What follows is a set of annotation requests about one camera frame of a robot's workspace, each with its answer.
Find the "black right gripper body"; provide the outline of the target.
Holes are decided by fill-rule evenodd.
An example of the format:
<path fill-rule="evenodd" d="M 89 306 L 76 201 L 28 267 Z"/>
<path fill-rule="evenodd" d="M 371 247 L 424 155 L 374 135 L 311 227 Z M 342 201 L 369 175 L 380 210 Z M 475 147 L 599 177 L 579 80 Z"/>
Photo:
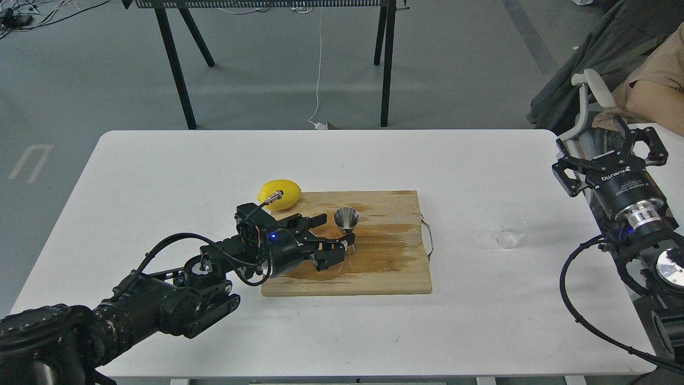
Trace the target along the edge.
<path fill-rule="evenodd" d="M 610 221 L 626 222 L 634 230 L 664 222 L 658 210 L 664 207 L 666 198 L 644 168 L 591 172 L 588 185 Z"/>

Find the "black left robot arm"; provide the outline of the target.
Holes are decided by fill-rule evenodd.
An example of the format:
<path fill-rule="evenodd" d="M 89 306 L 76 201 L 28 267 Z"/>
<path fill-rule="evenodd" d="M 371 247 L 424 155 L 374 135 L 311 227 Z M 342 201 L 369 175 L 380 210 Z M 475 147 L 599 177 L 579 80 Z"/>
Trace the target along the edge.
<path fill-rule="evenodd" d="M 249 287 L 309 260 L 317 271 L 345 260 L 356 236 L 322 238 L 327 215 L 281 220 L 264 204 L 243 204 L 237 234 L 214 242 L 195 233 L 166 237 L 95 309 L 46 305 L 2 319 L 2 384 L 113 384 L 98 372 L 158 332 L 195 338 L 234 312 L 231 272 Z"/>

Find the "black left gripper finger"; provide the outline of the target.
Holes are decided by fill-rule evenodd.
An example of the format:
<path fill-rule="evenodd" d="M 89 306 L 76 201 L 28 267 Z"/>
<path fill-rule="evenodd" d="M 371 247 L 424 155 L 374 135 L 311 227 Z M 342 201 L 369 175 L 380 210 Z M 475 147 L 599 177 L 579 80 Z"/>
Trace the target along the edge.
<path fill-rule="evenodd" d="M 316 228 L 327 223 L 328 216 L 325 213 L 314 217 L 305 217 L 302 214 L 293 214 L 283 219 L 276 221 L 276 228 L 271 232 L 272 236 L 276 236 L 281 229 L 291 232 L 294 236 L 304 236 L 305 234 L 315 236 L 316 234 L 311 229 Z"/>
<path fill-rule="evenodd" d="M 316 271 L 320 272 L 342 263 L 354 243 L 354 240 L 311 241 L 305 243 L 305 250 Z"/>

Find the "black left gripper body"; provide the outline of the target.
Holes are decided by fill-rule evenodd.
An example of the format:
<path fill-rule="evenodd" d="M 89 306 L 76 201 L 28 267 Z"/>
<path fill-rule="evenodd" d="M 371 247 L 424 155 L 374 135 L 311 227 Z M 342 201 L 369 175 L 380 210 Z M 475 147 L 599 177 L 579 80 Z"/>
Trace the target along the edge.
<path fill-rule="evenodd" d="M 235 219 L 240 248 L 234 257 L 251 265 L 270 265 L 271 278 L 297 268 L 305 260 L 311 261 L 305 243 L 317 236 L 294 236 L 283 229 L 272 236 L 277 220 L 253 203 L 238 206 Z"/>

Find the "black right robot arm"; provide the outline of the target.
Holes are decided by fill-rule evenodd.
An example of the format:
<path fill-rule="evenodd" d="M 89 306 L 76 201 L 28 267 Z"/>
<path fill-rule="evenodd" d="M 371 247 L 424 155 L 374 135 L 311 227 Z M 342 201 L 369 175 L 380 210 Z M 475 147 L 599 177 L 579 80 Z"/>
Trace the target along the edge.
<path fill-rule="evenodd" d="M 596 215 L 601 233 L 580 244 L 562 266 L 561 298 L 575 322 L 592 334 L 648 363 L 682 374 L 682 235 L 676 233 L 676 220 L 665 214 L 667 199 L 647 171 L 648 166 L 663 166 L 669 152 L 653 127 L 630 128 L 621 117 L 615 121 L 622 146 L 591 160 L 573 156 L 562 139 L 556 141 L 560 151 L 552 166 L 556 179 L 571 197 L 591 190 L 601 208 Z M 616 341 L 572 305 L 566 274 L 572 261 L 594 245 L 611 254 L 630 290 L 656 302 L 650 318 L 667 358 Z"/>

